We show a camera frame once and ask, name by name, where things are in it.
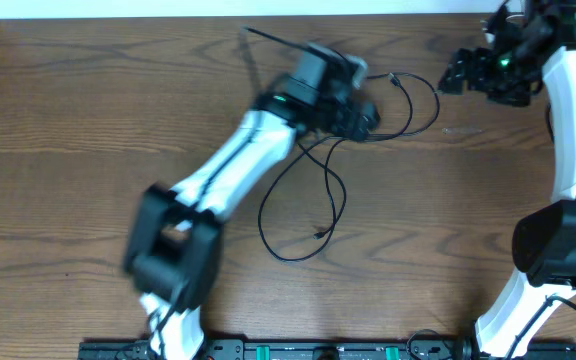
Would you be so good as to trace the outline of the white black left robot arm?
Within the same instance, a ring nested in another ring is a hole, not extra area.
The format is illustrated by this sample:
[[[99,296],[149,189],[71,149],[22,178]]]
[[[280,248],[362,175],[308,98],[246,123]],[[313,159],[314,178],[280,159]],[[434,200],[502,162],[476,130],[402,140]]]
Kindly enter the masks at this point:
[[[368,73],[362,58],[301,44],[295,70],[262,86],[247,39],[239,46],[256,91],[251,107],[189,177],[144,192],[129,233],[123,268],[142,294],[159,359],[198,354],[200,307],[217,278],[225,224],[259,179],[310,132],[364,141],[380,122],[374,104],[353,97]]]

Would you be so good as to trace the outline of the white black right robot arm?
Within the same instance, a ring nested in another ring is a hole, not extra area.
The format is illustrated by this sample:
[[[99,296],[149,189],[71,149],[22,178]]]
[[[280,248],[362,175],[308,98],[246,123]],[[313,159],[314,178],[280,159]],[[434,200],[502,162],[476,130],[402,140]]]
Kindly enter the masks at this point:
[[[453,345],[456,359],[573,359],[576,347],[535,343],[561,306],[576,296],[576,1],[529,1],[519,15],[506,4],[484,23],[487,43],[460,49],[438,88],[484,93],[525,107],[541,91],[554,146],[551,202],[513,233],[513,272],[493,305]]]

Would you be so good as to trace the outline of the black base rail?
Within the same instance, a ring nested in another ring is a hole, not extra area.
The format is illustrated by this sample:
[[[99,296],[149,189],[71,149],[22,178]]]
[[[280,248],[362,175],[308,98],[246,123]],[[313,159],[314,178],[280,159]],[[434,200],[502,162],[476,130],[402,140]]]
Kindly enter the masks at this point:
[[[77,360],[156,360],[160,356],[145,339],[79,344]],[[288,342],[237,338],[207,339],[195,360],[449,360],[476,359],[471,349],[459,349],[450,338],[419,331],[408,340],[391,342]]]

